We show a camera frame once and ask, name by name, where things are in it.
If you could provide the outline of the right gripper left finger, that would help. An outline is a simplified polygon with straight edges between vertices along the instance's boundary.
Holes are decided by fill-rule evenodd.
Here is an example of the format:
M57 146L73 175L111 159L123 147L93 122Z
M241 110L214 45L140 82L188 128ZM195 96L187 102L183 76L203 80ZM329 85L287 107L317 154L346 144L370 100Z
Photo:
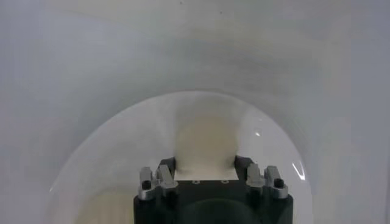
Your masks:
M150 201L157 198L157 191L162 197L175 197L179 194L179 183L174 179L176 162L171 157L160 161L155 174L150 167L142 167L140 171L140 186L138 199Z

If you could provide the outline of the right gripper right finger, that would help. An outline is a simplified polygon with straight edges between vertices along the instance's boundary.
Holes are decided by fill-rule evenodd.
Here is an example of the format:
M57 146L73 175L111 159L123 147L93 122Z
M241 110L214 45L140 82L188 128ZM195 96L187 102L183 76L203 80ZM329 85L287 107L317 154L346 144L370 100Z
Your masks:
M243 156L235 156L234 166L237 177L244 181L250 194L274 200L288 198L288 187L276 166L267 166L262 172L257 163Z

